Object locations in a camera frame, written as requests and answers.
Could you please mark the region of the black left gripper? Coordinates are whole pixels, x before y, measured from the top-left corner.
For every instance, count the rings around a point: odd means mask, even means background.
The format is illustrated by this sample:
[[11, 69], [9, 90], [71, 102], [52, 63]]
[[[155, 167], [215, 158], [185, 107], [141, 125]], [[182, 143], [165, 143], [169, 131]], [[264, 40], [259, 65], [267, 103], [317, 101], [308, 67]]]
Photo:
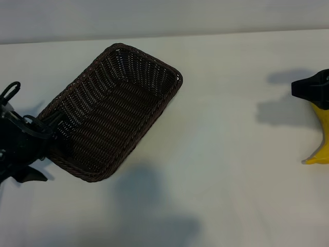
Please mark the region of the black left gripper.
[[10, 177], [18, 183], [48, 181], [30, 165], [44, 156], [51, 138], [57, 139], [64, 117], [56, 111], [49, 127], [31, 115], [21, 117], [14, 111], [1, 115], [1, 182]]

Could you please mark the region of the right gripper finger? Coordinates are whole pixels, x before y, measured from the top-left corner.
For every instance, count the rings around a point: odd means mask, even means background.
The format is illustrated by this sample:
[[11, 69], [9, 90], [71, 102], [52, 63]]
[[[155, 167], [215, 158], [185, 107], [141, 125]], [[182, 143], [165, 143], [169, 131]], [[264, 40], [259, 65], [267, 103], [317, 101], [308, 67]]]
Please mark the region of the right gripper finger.
[[297, 80], [291, 84], [291, 88], [300, 88], [300, 87], [309, 87], [309, 86], [324, 86], [328, 85], [328, 69], [321, 70], [317, 72], [315, 75]]
[[292, 89], [291, 94], [315, 104], [322, 110], [328, 110], [328, 90], [323, 88]]

